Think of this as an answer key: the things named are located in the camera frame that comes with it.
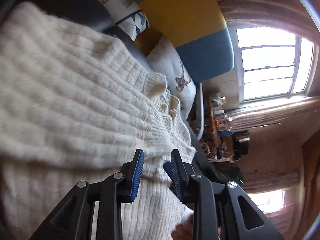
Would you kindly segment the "person's hand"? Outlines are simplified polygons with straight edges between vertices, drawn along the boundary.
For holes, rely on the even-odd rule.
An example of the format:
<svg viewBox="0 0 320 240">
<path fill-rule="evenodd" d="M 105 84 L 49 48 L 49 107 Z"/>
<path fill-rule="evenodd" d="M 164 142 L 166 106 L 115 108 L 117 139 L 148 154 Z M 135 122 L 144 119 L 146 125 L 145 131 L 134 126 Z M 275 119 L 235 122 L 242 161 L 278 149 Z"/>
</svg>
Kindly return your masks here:
<svg viewBox="0 0 320 240">
<path fill-rule="evenodd" d="M 186 221 L 176 225 L 175 230 L 171 233 L 173 240 L 191 240 L 193 231 L 193 214 L 190 214 Z"/>
</svg>

